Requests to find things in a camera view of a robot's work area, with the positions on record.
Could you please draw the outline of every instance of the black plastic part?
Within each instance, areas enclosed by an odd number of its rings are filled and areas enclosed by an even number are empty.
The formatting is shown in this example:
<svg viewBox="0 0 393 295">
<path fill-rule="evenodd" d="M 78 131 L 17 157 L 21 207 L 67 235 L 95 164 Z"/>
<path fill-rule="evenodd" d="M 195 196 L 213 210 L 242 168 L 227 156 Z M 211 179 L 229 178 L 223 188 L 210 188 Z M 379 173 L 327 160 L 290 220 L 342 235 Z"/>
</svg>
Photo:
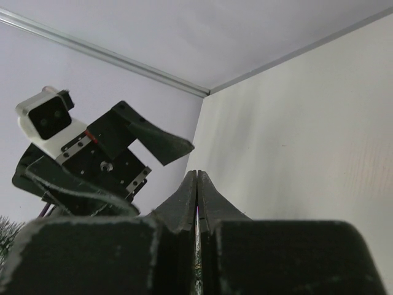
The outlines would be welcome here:
<svg viewBox="0 0 393 295">
<path fill-rule="evenodd" d="M 127 122 L 111 110 L 90 124 L 87 130 L 96 138 L 99 148 L 113 160 L 136 139 L 126 126 Z"/>
<path fill-rule="evenodd" d="M 12 177 L 12 184 L 24 191 L 30 192 L 38 197 L 44 195 L 44 191 L 41 190 L 36 184 L 26 176 L 26 168 L 36 160 L 46 155 L 34 144 L 30 144 L 25 153 L 22 155 L 17 165 L 14 176 Z"/>
<path fill-rule="evenodd" d="M 32 109 L 28 114 L 38 134 L 48 140 L 71 124 L 71 117 L 60 96 Z"/>
<path fill-rule="evenodd" d="M 197 213 L 197 172 L 189 171 L 178 190 L 149 216 L 163 222 L 175 235 L 176 292 L 190 294 L 195 278 L 195 216 Z"/>
<path fill-rule="evenodd" d="M 135 139 L 138 139 L 163 165 L 187 155 L 194 149 L 189 141 L 164 132 L 146 121 L 125 101 L 117 103 L 109 112 L 89 125 L 87 130 L 112 159 Z"/>
<path fill-rule="evenodd" d="M 78 141 L 80 141 L 83 137 L 85 137 L 86 134 L 83 132 L 80 135 L 78 135 L 77 137 L 75 137 L 73 140 L 71 140 L 70 142 L 68 142 L 67 144 L 65 144 L 63 147 L 61 147 L 61 151 L 65 152 L 67 149 L 69 149 L 71 146 L 73 146 L 74 144 L 76 144 Z"/>
<path fill-rule="evenodd" d="M 74 108 L 75 104 L 72 101 L 71 96 L 69 96 L 68 90 L 62 90 L 58 92 L 57 95 L 63 99 L 63 102 L 66 105 L 68 111 Z"/>
<path fill-rule="evenodd" d="M 222 220 L 250 221 L 245 214 L 233 206 L 214 187 L 209 175 L 198 171 L 198 213 L 201 237 L 202 276 L 204 294 L 215 294 L 218 280 L 214 262 L 216 248 L 212 234 Z"/>
<path fill-rule="evenodd" d="M 386 294 L 345 222 L 223 221 L 213 245 L 215 290 L 205 294 Z"/>
</svg>

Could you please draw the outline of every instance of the robotic arm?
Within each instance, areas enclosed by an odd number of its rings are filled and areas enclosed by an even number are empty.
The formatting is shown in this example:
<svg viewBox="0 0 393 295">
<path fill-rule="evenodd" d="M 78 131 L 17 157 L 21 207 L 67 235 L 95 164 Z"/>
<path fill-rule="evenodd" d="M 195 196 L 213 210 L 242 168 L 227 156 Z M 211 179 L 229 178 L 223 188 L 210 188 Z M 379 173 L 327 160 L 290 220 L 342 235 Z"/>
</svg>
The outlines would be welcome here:
<svg viewBox="0 0 393 295">
<path fill-rule="evenodd" d="M 67 90 L 45 87 L 18 104 L 18 123 L 31 141 L 13 184 L 58 207 L 63 214 L 137 216 L 134 196 L 151 169 L 129 149 L 135 140 L 167 165 L 193 150 L 164 132 L 125 101 L 86 125 L 72 118 Z"/>
</svg>

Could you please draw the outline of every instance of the gray wall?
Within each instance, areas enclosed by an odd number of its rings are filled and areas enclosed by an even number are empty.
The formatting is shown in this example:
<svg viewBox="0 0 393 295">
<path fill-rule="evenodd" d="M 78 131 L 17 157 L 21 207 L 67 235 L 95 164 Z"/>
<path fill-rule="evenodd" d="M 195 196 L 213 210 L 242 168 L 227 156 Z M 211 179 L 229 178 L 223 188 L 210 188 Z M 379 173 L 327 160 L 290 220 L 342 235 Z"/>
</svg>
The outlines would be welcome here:
<svg viewBox="0 0 393 295">
<path fill-rule="evenodd" d="M 19 29 L 0 24 L 0 215 L 14 221 L 35 218 L 44 203 L 14 188 L 11 178 L 29 145 L 19 130 L 16 105 L 45 85 L 70 89 L 73 117 L 93 122 L 120 100 L 162 129 L 193 139 L 202 99 L 117 68 Z M 153 172 L 135 204 L 148 213 L 180 184 L 187 157 L 162 167 L 141 144 L 131 150 Z"/>
<path fill-rule="evenodd" d="M 393 292 L 393 15 L 204 100 L 187 169 L 255 219 L 342 219 Z"/>
</svg>

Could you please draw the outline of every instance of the camera lens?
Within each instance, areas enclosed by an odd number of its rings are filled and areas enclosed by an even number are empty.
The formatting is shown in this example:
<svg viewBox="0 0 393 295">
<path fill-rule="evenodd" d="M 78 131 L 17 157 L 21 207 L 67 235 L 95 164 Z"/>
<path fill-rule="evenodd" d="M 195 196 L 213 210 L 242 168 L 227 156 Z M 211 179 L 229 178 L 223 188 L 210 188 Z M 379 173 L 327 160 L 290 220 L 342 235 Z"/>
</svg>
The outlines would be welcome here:
<svg viewBox="0 0 393 295">
<path fill-rule="evenodd" d="M 55 111 L 55 117 L 60 118 L 61 117 L 61 111 Z"/>
<path fill-rule="evenodd" d="M 41 126 L 45 127 L 46 125 L 48 125 L 48 120 L 47 119 L 42 119 L 40 121 Z"/>
</svg>

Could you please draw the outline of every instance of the white ceiling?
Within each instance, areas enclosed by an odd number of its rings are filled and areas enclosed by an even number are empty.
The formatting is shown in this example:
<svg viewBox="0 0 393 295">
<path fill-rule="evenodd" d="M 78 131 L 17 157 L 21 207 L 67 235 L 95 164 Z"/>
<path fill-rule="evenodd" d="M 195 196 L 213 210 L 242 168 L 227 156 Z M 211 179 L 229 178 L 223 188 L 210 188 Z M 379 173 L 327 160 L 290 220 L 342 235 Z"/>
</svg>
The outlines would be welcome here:
<svg viewBox="0 0 393 295">
<path fill-rule="evenodd" d="M 211 89 L 393 0 L 0 0 L 0 6 Z"/>
</svg>

